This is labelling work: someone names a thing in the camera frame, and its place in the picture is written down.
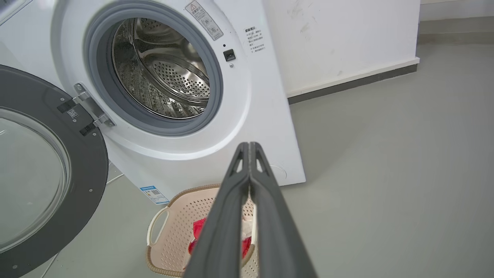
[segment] brown braided rim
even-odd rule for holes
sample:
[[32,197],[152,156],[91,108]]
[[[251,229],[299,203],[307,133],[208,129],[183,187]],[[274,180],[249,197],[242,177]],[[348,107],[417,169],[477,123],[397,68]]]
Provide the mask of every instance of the brown braided rim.
[[[168,203],[168,207],[171,207],[171,205],[178,198],[182,197],[185,194],[188,194],[191,192],[196,192],[196,191],[201,191],[201,190],[206,190],[206,189],[219,188],[220,185],[221,184],[204,185],[204,186],[184,190],[184,191],[180,192],[179,194],[177,194],[177,196],[173,197],[173,199],[170,201],[170,203]],[[184,273],[185,273],[184,271],[173,271],[173,270],[159,268],[159,267],[156,267],[155,265],[153,265],[153,263],[151,262],[151,248],[152,248],[151,246],[147,246],[147,249],[146,249],[146,265],[148,266],[148,268],[150,270],[152,270],[153,272],[156,272],[158,274],[167,275],[167,276],[171,276],[171,277],[182,277],[184,275]],[[247,262],[250,260],[250,258],[252,257],[252,254],[254,253],[254,249],[255,249],[255,245],[251,244],[248,251],[247,251],[246,256],[242,259],[241,268],[244,267],[247,264]]]

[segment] laundry basket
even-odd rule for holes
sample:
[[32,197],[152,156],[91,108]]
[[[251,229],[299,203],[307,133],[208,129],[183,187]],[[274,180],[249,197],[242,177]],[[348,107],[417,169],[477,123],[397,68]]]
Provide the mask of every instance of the laundry basket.
[[[154,216],[148,228],[146,252],[146,263],[152,271],[172,277],[184,275],[190,259],[188,246],[194,239],[193,223],[207,217],[219,187],[220,184],[215,184],[183,191]],[[254,212],[255,205],[248,198],[243,206],[243,214],[245,217],[253,217],[254,221],[251,245],[241,262],[242,278],[256,278],[259,271]],[[157,228],[155,223],[163,213],[167,213],[165,223],[153,242],[151,237],[153,229]]]

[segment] white basket handle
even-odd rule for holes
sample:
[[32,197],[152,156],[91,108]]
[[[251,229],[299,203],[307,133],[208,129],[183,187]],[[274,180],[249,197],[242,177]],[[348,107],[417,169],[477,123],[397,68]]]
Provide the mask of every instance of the white basket handle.
[[170,213],[168,212],[168,209],[170,209],[170,208],[169,207],[164,207],[151,220],[151,223],[149,224],[149,227],[148,227],[148,236],[146,238],[146,241],[148,243],[148,246],[153,246],[153,245],[156,244],[156,241],[154,241],[154,242],[151,241],[151,236],[153,234],[154,225],[156,223],[156,220],[158,220],[158,218],[161,216],[161,214],[163,214],[163,212],[167,212],[165,222],[163,223],[163,226],[161,227],[160,233],[156,237],[156,239],[160,238],[161,232],[163,232],[163,229],[165,228],[165,225],[166,225],[166,221],[168,220],[168,217],[170,216]]

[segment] dark gray baseboard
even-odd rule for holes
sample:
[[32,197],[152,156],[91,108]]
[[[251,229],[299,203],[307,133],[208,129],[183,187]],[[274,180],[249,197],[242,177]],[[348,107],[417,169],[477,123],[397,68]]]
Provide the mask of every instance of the dark gray baseboard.
[[385,80],[385,79],[397,77],[397,76],[400,76],[400,75],[404,75],[404,74],[408,74],[408,73],[412,73],[412,72],[416,72],[416,71],[417,71],[417,64],[411,65],[411,66],[407,66],[407,67],[403,67],[403,68],[399,68],[399,69],[395,69],[395,70],[390,70],[390,71],[387,71],[387,72],[383,72],[383,73],[378,73],[378,74],[374,74],[374,75],[371,75],[371,76],[367,76],[367,77],[364,77],[364,78],[361,78],[361,79],[349,81],[349,82],[346,82],[346,83],[343,83],[343,84],[338,84],[338,85],[327,87],[327,88],[324,88],[324,89],[320,89],[320,90],[316,90],[316,91],[312,91],[312,92],[308,92],[308,93],[303,93],[303,94],[300,94],[300,95],[292,96],[292,97],[289,97],[288,98],[288,103],[289,104],[294,104],[294,103],[301,102],[301,101],[304,101],[304,100],[313,99],[313,98],[324,96],[324,95],[327,95],[327,94],[331,94],[331,93],[336,93],[336,92],[340,92],[340,91],[352,89],[352,88],[359,87],[359,86],[362,86],[362,85],[367,85],[367,84],[370,84],[370,83],[374,83],[374,82],[377,82],[377,81],[381,81],[381,80]]

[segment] red cloth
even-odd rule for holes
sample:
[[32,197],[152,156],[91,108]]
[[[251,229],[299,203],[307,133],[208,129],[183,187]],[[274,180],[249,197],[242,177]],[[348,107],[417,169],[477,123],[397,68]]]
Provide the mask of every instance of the red cloth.
[[[191,243],[189,243],[189,254],[192,254],[192,250],[194,250],[194,247],[196,247],[197,240],[199,239],[199,235],[201,235],[201,231],[203,229],[205,222],[206,222],[206,218],[194,222],[194,226],[193,226],[194,240]],[[249,236],[248,238],[242,241],[242,258],[244,258],[247,255],[251,241],[252,241],[252,236]]]

